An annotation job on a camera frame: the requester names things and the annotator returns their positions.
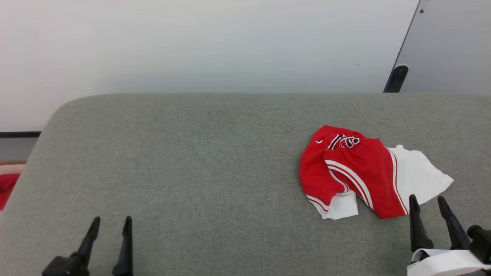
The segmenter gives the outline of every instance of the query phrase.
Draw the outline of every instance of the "red cloth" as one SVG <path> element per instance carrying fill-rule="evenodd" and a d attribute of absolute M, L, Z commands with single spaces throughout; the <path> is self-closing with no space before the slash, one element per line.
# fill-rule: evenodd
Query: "red cloth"
<path fill-rule="evenodd" d="M 20 174 L 18 173 L 0 174 L 0 211 L 2 211 L 7 204 L 7 200 L 14 190 L 15 183 L 17 183 L 19 176 Z"/>

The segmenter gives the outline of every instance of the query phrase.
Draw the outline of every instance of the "red and white shirt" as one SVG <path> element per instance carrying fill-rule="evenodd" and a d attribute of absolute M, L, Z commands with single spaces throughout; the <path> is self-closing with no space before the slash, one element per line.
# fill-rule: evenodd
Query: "red and white shirt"
<path fill-rule="evenodd" d="M 453 179 L 419 151 L 385 147 L 379 139 L 332 126 L 312 137 L 300 161 L 307 199 L 323 219 L 358 214 L 355 196 L 382 219 L 409 213 L 409 196 L 421 204 L 446 190 Z"/>

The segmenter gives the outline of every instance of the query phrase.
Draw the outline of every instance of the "gray fabric surface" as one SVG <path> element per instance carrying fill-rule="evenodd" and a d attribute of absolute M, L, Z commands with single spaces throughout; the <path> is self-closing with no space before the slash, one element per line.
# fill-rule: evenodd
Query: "gray fabric surface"
<path fill-rule="evenodd" d="M 0 215 L 2 276 L 40 275 L 101 216 L 91 275 L 110 275 L 126 215 L 135 275 L 405 275 L 407 216 L 322 220 L 299 160 L 325 124 L 422 151 L 455 179 L 464 228 L 491 228 L 491 98 L 377 95 L 105 95 L 66 104 Z M 450 240 L 436 199 L 422 219 Z"/>

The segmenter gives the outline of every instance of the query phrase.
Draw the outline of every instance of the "white wall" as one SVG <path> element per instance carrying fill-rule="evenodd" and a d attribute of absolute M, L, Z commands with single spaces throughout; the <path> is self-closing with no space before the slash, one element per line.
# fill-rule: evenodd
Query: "white wall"
<path fill-rule="evenodd" d="M 382 92 L 418 0 L 0 1 L 0 132 L 128 92 Z"/>
<path fill-rule="evenodd" d="M 491 95 L 491 1 L 422 0 L 397 63 L 400 92 Z"/>

